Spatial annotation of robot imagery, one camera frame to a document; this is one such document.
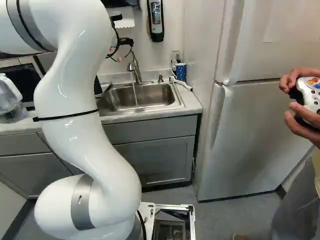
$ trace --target hand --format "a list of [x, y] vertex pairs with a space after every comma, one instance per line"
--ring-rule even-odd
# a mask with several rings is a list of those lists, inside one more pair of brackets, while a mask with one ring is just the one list
[[[306, 109], [297, 102], [290, 103], [290, 109], [293, 110], [297, 115], [301, 116], [304, 120], [320, 129], [320, 115]], [[301, 126], [296, 122], [293, 115], [289, 111], [285, 112], [284, 121], [290, 128], [291, 132], [293, 132], [295, 135], [310, 140], [318, 149], [320, 149], [320, 132], [311, 131]]]
[[318, 77], [320, 78], [320, 68], [295, 68], [290, 74], [284, 75], [279, 82], [279, 88], [288, 94], [297, 82], [299, 77]]

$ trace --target sink basin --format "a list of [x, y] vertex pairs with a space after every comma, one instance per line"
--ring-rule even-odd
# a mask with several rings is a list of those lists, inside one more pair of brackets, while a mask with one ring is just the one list
[[101, 116], [184, 107], [173, 83], [115, 84], [97, 105]]

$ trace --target refrigerator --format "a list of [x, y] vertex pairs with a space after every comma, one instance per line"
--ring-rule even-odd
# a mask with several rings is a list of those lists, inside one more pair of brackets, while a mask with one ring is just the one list
[[293, 68], [320, 68], [319, 10], [317, 0], [185, 1], [187, 80], [203, 106], [199, 201], [274, 191], [312, 151], [285, 125], [292, 99], [278, 85]]

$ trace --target wire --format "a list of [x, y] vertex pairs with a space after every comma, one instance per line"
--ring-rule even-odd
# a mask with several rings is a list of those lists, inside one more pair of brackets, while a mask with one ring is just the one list
[[111, 54], [108, 54], [106, 56], [106, 59], [111, 58], [113, 55], [115, 55], [115, 53], [118, 52], [119, 47], [120, 47], [120, 36], [119, 36], [119, 33], [118, 33], [117, 29], [116, 29], [116, 25], [114, 23], [112, 23], [112, 28], [115, 31], [117, 43], [116, 43], [114, 52], [111, 53]]
[[129, 56], [129, 54], [130, 53], [132, 53], [132, 46], [131, 46], [131, 48], [130, 48], [130, 51], [128, 52], [128, 54], [127, 55], [125, 55], [124, 57], [119, 57], [119, 59], [118, 60], [115, 60], [112, 56], [110, 57], [114, 62], [116, 62], [116, 63], [119, 63], [120, 61], [122, 61], [123, 59], [126, 59], [128, 56]]
[[147, 231], [146, 231], [146, 225], [145, 225], [144, 219], [142, 218], [141, 213], [140, 213], [139, 210], [137, 211], [137, 213], [138, 213], [138, 216], [139, 216], [139, 219], [140, 219], [140, 222], [141, 222], [143, 240], [147, 240]]

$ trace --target refrigerator door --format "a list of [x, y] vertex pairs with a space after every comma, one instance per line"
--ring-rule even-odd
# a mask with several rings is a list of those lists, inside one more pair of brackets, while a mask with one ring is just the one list
[[318, 0], [226, 1], [215, 79], [232, 86], [319, 68], [319, 11]]
[[273, 191], [283, 182], [312, 148], [284, 123], [290, 102], [274, 80], [214, 85], [196, 162], [199, 201]]

